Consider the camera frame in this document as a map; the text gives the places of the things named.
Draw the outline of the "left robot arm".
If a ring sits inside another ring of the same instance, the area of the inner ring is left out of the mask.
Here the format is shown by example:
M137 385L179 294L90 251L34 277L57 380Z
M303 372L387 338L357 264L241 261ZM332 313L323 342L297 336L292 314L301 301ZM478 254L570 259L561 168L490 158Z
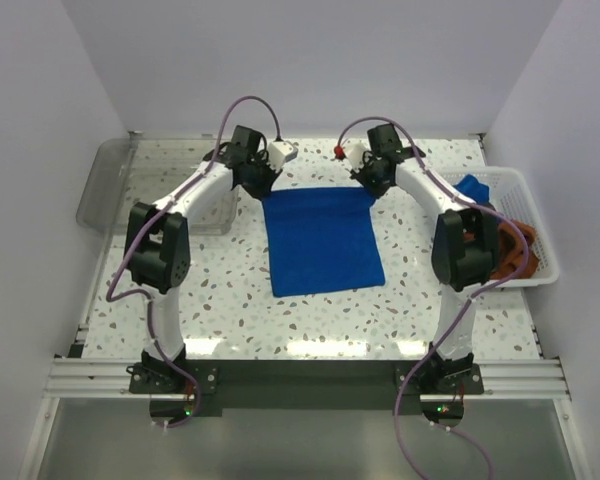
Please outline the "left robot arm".
M165 392L181 390L193 375L185 366L186 346L179 320L179 288L191 267L190 227L225 194L237 187L262 200L271 195L284 165L297 148L278 137L244 126L230 140L205 154L194 173L171 193L130 210L121 268L145 297L148 343L140 367Z

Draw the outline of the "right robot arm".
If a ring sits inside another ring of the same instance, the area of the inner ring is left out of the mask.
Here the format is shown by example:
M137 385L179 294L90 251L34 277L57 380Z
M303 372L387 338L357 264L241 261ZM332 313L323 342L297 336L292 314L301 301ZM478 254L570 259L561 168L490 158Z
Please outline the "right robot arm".
M431 264L442 286L438 327L423 364L405 378L421 393L450 392L474 368L476 306L471 295L497 269L497 219L427 167L419 148L404 146L393 125L380 125L367 135L368 146L343 146L351 178L375 198L392 187L401 189L434 221Z

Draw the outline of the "brown towel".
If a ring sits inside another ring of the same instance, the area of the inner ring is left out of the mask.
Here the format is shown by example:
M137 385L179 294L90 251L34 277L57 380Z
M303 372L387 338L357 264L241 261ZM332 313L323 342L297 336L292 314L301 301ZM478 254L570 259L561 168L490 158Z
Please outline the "brown towel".
M518 279L531 278L539 265L539 259L533 252L532 246L536 241L536 230L524 223L513 220L513 223L518 227L524 236L526 245L529 250L529 258L526 267L519 274ZM499 265L495 272L492 273L492 280L500 280L515 272L518 267L523 264L524 247L520 237L515 231L505 222L500 222L498 225L499 238Z

